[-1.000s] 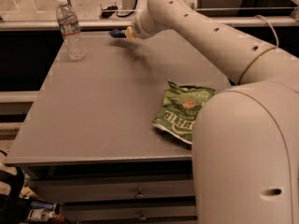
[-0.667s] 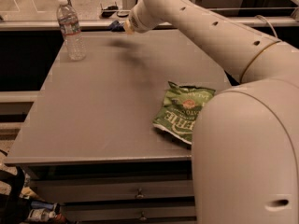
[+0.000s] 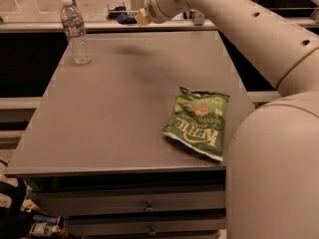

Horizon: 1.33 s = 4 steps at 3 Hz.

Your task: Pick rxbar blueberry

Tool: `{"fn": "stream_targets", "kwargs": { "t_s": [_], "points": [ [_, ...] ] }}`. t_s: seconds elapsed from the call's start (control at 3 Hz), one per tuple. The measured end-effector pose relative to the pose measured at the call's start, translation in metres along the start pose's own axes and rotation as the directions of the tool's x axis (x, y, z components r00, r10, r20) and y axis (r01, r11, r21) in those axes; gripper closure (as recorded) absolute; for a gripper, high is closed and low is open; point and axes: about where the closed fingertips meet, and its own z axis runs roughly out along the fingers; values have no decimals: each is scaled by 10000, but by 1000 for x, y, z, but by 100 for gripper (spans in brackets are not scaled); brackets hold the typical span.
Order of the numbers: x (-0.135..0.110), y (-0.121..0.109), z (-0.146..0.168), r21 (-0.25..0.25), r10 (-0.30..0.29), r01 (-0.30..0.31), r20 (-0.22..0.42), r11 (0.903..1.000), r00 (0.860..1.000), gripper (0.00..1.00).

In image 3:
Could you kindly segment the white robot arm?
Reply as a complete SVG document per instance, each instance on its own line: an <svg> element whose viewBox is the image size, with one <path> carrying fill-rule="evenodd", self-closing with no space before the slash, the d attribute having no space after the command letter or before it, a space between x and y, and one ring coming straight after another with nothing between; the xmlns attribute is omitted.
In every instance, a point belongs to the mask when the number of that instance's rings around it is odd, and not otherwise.
<svg viewBox="0 0 319 239"><path fill-rule="evenodd" d="M280 97L237 128L227 239L319 239L319 37L250 0L145 0L141 23L205 15Z"/></svg>

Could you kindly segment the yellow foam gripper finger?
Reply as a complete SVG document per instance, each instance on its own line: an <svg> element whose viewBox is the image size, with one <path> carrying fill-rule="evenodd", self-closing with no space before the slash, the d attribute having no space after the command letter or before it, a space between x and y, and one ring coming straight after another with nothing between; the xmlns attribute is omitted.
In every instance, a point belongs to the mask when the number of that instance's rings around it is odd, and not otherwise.
<svg viewBox="0 0 319 239"><path fill-rule="evenodd" d="M137 12L135 19L139 26L147 26L151 23L151 20L145 8L142 8Z"/></svg>

